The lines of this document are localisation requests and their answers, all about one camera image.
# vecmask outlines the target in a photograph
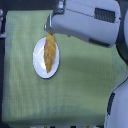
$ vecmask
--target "green tablecloth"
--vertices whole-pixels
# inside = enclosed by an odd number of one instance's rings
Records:
[[[116,48],[55,34],[60,65],[49,80],[32,64],[51,11],[8,12],[2,119],[10,126],[103,124],[107,98],[124,78]]]

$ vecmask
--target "white plate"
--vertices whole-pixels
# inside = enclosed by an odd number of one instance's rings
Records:
[[[52,69],[49,73],[46,71],[45,63],[44,63],[44,45],[45,45],[45,38],[42,38],[39,40],[35,46],[34,52],[33,52],[33,66],[36,71],[36,73],[42,77],[42,78],[50,78],[52,77],[59,66],[59,49],[57,47],[57,44],[55,43],[56,48],[56,54],[55,59],[52,64]]]

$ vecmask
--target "black surface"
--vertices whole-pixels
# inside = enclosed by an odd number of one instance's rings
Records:
[[[118,0],[121,10],[121,23],[116,41],[116,48],[120,57],[128,64],[128,47],[124,37],[124,19],[128,9],[128,0]]]
[[[0,9],[4,11],[2,32],[5,31],[6,14],[10,10],[51,10],[55,0],[0,0]],[[0,39],[0,128],[8,128],[2,123],[2,98],[4,79],[5,40]]]

